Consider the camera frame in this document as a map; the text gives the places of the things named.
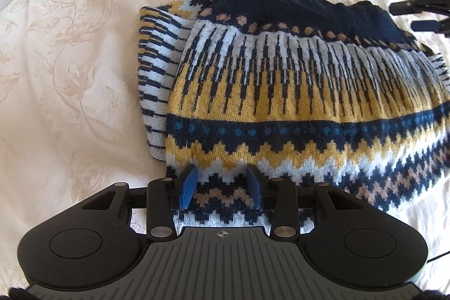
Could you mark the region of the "navy yellow patterned knit sweater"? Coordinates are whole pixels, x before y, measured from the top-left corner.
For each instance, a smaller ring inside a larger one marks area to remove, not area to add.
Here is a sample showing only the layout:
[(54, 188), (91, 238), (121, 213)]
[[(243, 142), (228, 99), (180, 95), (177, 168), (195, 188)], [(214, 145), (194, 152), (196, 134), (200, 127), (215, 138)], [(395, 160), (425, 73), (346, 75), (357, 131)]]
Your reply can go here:
[(145, 6), (138, 91), (150, 155), (169, 176), (198, 171), (177, 229), (269, 226), (251, 164), (394, 215), (449, 179), (447, 62), (369, 1)]

